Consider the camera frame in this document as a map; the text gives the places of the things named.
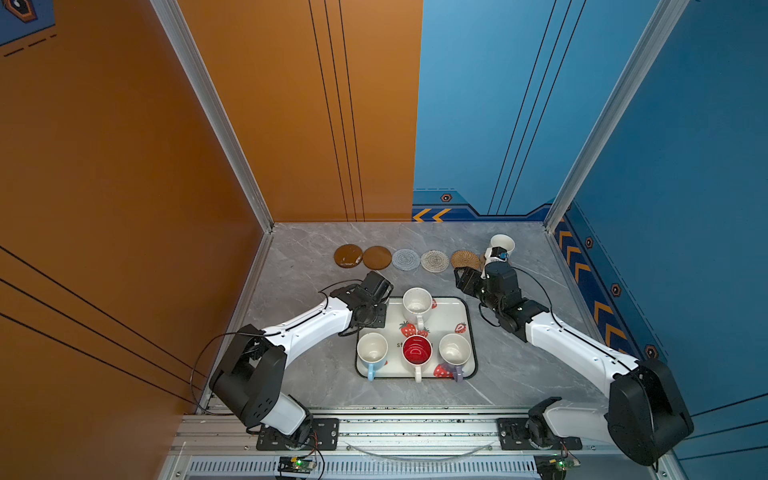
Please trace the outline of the woven rattan round coaster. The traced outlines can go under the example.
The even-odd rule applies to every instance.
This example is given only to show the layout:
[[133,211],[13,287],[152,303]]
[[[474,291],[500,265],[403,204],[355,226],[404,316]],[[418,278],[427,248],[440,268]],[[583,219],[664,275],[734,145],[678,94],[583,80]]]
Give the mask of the woven rattan round coaster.
[[481,258],[476,253],[469,250],[455,251],[450,258],[450,262],[454,269],[470,268],[477,271],[483,269]]

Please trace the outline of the multicolour woven rope coaster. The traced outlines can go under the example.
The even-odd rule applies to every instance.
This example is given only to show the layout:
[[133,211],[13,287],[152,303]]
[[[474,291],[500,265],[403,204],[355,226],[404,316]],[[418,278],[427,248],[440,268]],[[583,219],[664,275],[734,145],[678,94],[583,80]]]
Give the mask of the multicolour woven rope coaster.
[[429,250],[421,256],[420,263],[422,268],[427,272],[439,274],[448,269],[450,266],[450,259],[442,251]]

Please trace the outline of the white speckled mug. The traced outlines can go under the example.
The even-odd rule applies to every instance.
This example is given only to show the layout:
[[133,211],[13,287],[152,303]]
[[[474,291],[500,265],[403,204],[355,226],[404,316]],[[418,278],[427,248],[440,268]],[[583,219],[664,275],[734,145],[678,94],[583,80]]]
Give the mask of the white speckled mug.
[[433,310],[433,297],[423,288],[411,288],[402,297],[402,308],[405,320],[423,331]]

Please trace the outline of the light brown wooden round coaster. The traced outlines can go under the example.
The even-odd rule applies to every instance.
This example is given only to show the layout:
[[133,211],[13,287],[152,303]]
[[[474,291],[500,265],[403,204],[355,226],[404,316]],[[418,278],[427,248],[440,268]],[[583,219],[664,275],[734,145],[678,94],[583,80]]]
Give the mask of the light brown wooden round coaster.
[[383,270],[391,264],[392,253],[386,247],[372,246],[364,251],[362,261],[370,270]]

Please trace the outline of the dark brown wooden round coaster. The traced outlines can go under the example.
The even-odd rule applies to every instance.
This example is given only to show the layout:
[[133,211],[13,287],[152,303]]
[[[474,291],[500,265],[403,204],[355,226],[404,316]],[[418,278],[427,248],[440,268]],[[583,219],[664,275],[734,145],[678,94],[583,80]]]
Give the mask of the dark brown wooden round coaster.
[[344,244],[338,247],[333,255],[334,262],[341,268],[354,268],[359,265],[363,258],[363,250],[355,244]]

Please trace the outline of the grey woven rope coaster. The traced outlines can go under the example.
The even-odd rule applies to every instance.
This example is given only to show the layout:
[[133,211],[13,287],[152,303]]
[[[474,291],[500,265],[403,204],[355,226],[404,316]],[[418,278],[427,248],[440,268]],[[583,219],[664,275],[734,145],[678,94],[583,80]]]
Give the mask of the grey woven rope coaster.
[[392,254],[392,265],[401,271],[413,271],[420,267],[421,256],[412,249],[399,249]]

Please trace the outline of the purple handled mug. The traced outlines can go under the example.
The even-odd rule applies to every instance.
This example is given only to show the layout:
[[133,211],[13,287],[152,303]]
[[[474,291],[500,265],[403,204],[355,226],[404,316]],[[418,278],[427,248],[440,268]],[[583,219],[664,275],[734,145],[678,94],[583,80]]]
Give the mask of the purple handled mug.
[[447,334],[440,340],[439,354],[443,370],[450,373],[456,382],[463,382],[465,365],[472,357],[470,342],[460,334]]

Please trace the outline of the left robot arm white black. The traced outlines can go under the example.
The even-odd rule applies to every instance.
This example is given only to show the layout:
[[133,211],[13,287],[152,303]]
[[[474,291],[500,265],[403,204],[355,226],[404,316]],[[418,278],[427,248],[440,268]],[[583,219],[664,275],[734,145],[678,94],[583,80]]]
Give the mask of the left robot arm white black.
[[392,290],[389,280],[370,271],[359,282],[339,282],[332,292],[323,289],[318,305],[290,320],[263,329],[248,324],[230,332],[232,340],[208,380],[211,392],[247,430],[271,428],[289,445],[304,445],[313,417],[281,391],[286,368],[326,339],[368,327]]

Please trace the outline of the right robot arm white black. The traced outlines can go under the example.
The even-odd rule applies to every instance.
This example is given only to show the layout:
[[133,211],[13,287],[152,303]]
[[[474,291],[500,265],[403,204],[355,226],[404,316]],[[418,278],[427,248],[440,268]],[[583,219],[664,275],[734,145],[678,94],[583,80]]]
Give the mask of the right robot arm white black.
[[529,442],[548,449],[575,437],[610,443],[626,457],[653,466],[694,431],[694,422],[669,367],[614,350],[560,320],[550,306],[523,296],[517,270],[492,262],[483,270],[459,267],[455,283],[490,310],[496,326],[548,352],[607,399],[604,408],[549,397],[528,412]]

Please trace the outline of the light blue mug front left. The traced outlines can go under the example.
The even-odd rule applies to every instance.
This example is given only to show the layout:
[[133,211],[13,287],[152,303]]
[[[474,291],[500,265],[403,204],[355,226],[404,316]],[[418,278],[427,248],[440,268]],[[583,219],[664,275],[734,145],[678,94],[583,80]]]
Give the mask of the light blue mug front left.
[[367,379],[373,381],[377,372],[387,363],[388,340],[379,333],[367,333],[357,343],[357,357],[364,364]]

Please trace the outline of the red interior mug front middle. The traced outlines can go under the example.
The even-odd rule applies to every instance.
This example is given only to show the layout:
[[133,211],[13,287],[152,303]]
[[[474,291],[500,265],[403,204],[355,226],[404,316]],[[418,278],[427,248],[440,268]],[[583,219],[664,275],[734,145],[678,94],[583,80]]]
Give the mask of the red interior mug front middle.
[[421,383],[423,369],[432,358],[432,344],[426,337],[413,335],[403,342],[401,351],[403,359],[413,370],[415,381]]

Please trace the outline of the left green circuit board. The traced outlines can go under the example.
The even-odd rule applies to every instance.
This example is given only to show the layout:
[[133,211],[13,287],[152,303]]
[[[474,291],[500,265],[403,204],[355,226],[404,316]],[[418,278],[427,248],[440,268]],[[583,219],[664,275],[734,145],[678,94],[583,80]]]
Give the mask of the left green circuit board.
[[319,474],[320,467],[318,462],[309,457],[288,457],[279,458],[276,475],[278,478],[285,479],[308,479],[313,474]]

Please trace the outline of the green circuit board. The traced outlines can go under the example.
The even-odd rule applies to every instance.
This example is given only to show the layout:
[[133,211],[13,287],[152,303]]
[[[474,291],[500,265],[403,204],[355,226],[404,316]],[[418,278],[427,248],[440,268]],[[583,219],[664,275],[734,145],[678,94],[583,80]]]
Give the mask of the green circuit board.
[[579,468],[581,462],[575,457],[535,457],[536,471],[542,480],[565,480],[570,470]]
[[288,457],[279,458],[276,475],[278,478],[285,479],[308,479],[313,474],[319,474],[320,467],[318,462],[309,457]]

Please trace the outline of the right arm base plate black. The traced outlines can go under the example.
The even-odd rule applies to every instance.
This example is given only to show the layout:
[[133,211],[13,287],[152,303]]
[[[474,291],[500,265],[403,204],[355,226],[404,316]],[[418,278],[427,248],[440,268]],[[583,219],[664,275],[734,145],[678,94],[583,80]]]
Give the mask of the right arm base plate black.
[[532,418],[500,418],[497,433],[503,450],[581,450],[578,437],[558,437],[541,420]]

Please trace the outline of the aluminium corner post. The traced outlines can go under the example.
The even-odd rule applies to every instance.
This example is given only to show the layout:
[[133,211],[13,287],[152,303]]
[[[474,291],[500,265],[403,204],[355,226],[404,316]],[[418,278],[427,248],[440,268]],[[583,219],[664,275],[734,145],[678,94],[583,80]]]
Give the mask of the aluminium corner post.
[[553,234],[666,44],[689,0],[659,1],[543,222]]
[[261,229],[266,234],[271,234],[274,230],[274,220],[179,2],[151,0],[150,4]]

